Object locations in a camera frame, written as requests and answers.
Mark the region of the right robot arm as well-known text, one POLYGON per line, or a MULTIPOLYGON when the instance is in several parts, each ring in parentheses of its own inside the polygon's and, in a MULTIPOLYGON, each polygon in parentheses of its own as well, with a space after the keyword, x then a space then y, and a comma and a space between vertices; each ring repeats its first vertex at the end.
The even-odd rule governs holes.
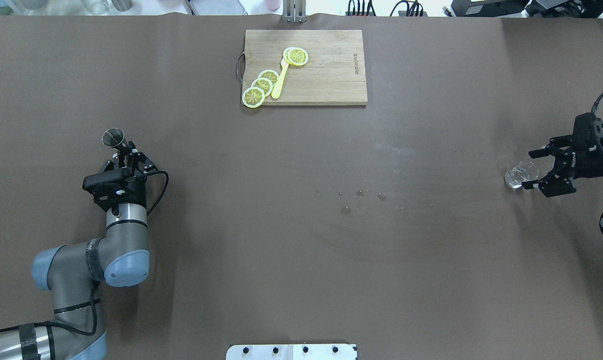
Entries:
POLYGON ((576 192, 576 179, 603 177, 603 121, 592 112, 575 117, 572 133, 549 139, 546 146, 528 153, 530 158, 554 157, 552 169, 543 177, 522 183, 546 198, 576 192))

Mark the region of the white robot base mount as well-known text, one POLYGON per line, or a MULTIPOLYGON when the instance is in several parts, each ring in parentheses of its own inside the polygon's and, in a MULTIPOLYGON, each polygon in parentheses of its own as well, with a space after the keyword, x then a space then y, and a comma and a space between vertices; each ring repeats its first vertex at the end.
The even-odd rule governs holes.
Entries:
POLYGON ((356 344, 290 343, 235 344, 229 347, 226 360, 358 360, 356 344))

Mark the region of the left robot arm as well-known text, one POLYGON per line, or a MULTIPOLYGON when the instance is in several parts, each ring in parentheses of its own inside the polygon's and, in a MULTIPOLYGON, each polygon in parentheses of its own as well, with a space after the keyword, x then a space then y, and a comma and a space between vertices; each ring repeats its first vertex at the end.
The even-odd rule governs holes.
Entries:
POLYGON ((148 278, 146 180, 158 171, 131 141, 103 144, 117 152, 82 187, 105 211, 105 235, 35 256, 32 280, 51 292, 54 317, 0 329, 0 360, 102 360, 107 326, 100 285, 134 287, 148 278))

